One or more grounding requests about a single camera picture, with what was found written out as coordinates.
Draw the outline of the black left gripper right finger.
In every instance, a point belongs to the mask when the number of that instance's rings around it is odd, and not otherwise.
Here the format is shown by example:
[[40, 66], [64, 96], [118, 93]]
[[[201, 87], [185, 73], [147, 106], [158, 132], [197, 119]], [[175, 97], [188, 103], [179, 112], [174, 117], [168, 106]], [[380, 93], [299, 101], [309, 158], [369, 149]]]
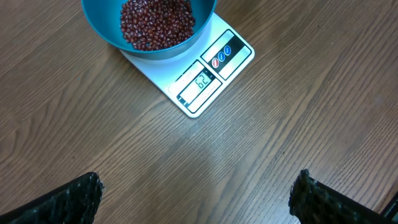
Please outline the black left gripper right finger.
[[290, 189], [289, 212], [302, 224], [397, 224], [300, 171]]

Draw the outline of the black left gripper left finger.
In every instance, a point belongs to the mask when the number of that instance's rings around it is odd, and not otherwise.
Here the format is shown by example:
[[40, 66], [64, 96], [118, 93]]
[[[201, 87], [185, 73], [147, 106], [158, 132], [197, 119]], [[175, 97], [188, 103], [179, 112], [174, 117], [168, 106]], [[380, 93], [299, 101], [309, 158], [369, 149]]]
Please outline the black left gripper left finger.
[[98, 211], [103, 182], [96, 172], [76, 179], [1, 215], [3, 224], [92, 224]]

